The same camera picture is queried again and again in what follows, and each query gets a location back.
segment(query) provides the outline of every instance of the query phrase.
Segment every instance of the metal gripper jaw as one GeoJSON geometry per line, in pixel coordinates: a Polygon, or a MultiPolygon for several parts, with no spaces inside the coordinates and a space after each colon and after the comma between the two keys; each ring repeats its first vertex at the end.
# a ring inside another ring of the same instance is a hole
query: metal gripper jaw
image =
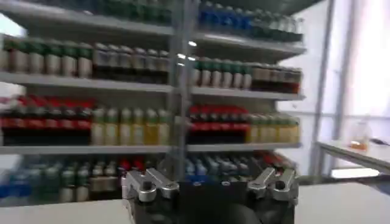
{"type": "Polygon", "coordinates": [[[171,199],[179,191],[179,184],[164,177],[154,168],[147,169],[143,175],[138,171],[130,171],[122,177],[122,199],[138,197],[140,202],[152,202],[161,192],[163,198],[171,199]]]}

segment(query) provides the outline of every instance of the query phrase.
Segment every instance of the metal shelf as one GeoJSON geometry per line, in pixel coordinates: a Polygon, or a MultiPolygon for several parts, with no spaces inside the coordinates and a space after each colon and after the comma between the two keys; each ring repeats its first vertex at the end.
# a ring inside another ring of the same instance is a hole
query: metal shelf
{"type": "Polygon", "coordinates": [[[293,149],[300,143],[188,145],[189,152],[246,152],[254,150],[293,149]]]}
{"type": "Polygon", "coordinates": [[[169,85],[78,79],[56,77],[53,75],[12,74],[8,72],[0,72],[0,82],[9,82],[14,84],[34,86],[106,89],[112,91],[138,91],[152,93],[169,93],[173,89],[169,85]]]}
{"type": "Polygon", "coordinates": [[[268,57],[277,60],[287,59],[306,52],[302,43],[279,43],[265,40],[253,40],[250,38],[219,33],[198,32],[195,35],[195,39],[203,44],[218,45],[219,51],[227,51],[228,49],[220,47],[220,45],[225,45],[230,48],[250,50],[252,53],[262,53],[263,55],[267,55],[268,57]]]}
{"type": "Polygon", "coordinates": [[[131,146],[2,146],[0,155],[75,155],[75,154],[142,154],[166,153],[168,145],[131,145],[131,146]]]}
{"type": "Polygon", "coordinates": [[[143,33],[152,35],[172,35],[173,28],[153,24],[124,21],[105,16],[96,16],[82,12],[49,7],[22,1],[0,0],[0,12],[14,19],[19,25],[27,29],[53,28],[61,33],[70,29],[90,32],[115,32],[143,33]]]}
{"type": "Polygon", "coordinates": [[[272,100],[303,100],[305,97],[300,94],[268,93],[258,91],[245,91],[238,89],[220,89],[209,87],[193,87],[192,94],[206,96],[242,97],[254,99],[272,100]]]}

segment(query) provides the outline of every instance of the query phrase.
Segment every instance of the vertical pole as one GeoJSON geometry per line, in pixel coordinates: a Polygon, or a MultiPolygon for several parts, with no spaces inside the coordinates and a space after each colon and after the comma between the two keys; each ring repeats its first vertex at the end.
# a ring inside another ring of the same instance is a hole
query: vertical pole
{"type": "Polygon", "coordinates": [[[325,89],[325,79],[328,68],[328,56],[329,56],[329,46],[330,46],[330,38],[332,32],[332,23],[333,23],[333,11],[335,7],[335,0],[328,0],[327,7],[327,20],[325,27],[325,37],[324,37],[324,45],[322,47],[322,58],[321,58],[321,70],[319,77],[319,87],[318,87],[318,95],[316,102],[316,111],[314,118],[314,128],[313,135],[311,138],[311,151],[310,151],[310,169],[309,175],[322,175],[322,166],[320,167],[320,160],[324,159],[324,155],[320,152],[320,148],[317,147],[317,139],[320,129],[320,121],[321,121],[321,112],[322,112],[322,100],[324,98],[324,89],[325,89]]]}

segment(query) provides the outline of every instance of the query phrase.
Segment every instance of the juice bottle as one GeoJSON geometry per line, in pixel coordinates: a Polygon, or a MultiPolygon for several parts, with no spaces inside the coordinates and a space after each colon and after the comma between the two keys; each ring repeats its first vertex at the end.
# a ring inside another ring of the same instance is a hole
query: juice bottle
{"type": "Polygon", "coordinates": [[[92,123],[92,144],[104,145],[104,108],[98,108],[93,111],[92,123]]]}
{"type": "Polygon", "coordinates": [[[76,43],[66,41],[63,47],[62,74],[65,77],[75,77],[77,71],[77,46],[76,43]]]}
{"type": "Polygon", "coordinates": [[[168,145],[169,125],[168,114],[165,110],[158,111],[158,145],[168,145]]]}
{"type": "Polygon", "coordinates": [[[147,109],[144,142],[146,145],[156,145],[158,142],[158,117],[152,109],[147,109]]]}
{"type": "Polygon", "coordinates": [[[51,40],[46,43],[46,73],[49,75],[60,75],[61,74],[61,60],[62,60],[62,51],[61,51],[61,42],[56,40],[51,40]]]}
{"type": "Polygon", "coordinates": [[[107,111],[105,120],[105,145],[118,144],[118,110],[111,108],[107,111]]]}
{"type": "Polygon", "coordinates": [[[29,70],[31,74],[43,74],[44,71],[44,45],[43,40],[31,38],[29,40],[29,70]]]}
{"type": "Polygon", "coordinates": [[[132,142],[134,145],[143,145],[144,144],[144,114],[143,111],[139,108],[136,108],[133,112],[133,132],[132,132],[132,142]]]}
{"type": "Polygon", "coordinates": [[[132,112],[128,108],[124,108],[121,113],[120,129],[120,145],[131,145],[132,136],[132,112]]]}

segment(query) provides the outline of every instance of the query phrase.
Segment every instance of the table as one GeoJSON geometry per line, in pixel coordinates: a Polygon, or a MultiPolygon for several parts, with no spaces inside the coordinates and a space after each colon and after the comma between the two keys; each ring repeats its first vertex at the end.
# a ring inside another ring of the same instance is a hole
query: table
{"type": "MultiPolygon", "coordinates": [[[[296,224],[388,223],[390,197],[358,183],[302,186],[296,224]]],[[[1,223],[130,224],[121,200],[1,208],[1,223]]]]}
{"type": "MultiPolygon", "coordinates": [[[[390,147],[383,145],[370,144],[367,150],[351,149],[345,143],[340,141],[317,142],[321,153],[328,153],[337,158],[341,158],[367,168],[390,174],[390,147]]],[[[323,159],[321,157],[315,168],[315,182],[321,181],[323,159]]]]}

